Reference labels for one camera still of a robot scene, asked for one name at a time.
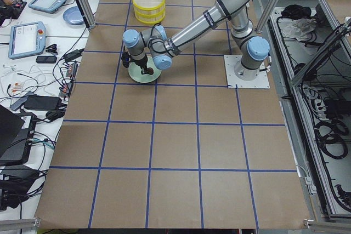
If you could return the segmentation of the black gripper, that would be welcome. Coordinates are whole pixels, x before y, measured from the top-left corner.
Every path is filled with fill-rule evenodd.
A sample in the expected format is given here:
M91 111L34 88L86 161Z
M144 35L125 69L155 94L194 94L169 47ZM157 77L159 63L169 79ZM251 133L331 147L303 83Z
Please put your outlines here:
M148 73L148 67L147 67L148 58L147 57L143 57L140 60L135 60L134 63L141 68L141 74L142 75L145 75L145 74Z

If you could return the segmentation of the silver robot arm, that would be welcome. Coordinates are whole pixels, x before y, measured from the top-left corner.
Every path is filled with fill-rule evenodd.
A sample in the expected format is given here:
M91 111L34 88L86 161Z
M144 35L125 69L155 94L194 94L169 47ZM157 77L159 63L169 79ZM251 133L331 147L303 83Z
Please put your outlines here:
M155 67L166 70L172 66L173 57L210 30L229 21L232 25L232 38L242 52L242 58L236 63L234 72L240 79L254 80L261 64L269 55L270 46L265 38L253 32L253 23L246 9L249 1L216 0L212 8L205 10L196 20L171 37L166 36L164 27L159 24L141 32L125 31L123 42L127 50L122 54L123 66L128 68L130 64L136 64L140 67L141 74L153 75L154 70L147 66L145 49L148 49Z

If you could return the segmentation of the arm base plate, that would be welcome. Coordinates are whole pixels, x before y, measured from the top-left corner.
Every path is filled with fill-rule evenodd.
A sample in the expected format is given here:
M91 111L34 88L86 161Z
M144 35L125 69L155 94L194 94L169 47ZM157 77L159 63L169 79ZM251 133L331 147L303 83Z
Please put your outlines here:
M256 70L248 70L241 64L241 55L224 55L228 88L269 89L270 84L264 62Z

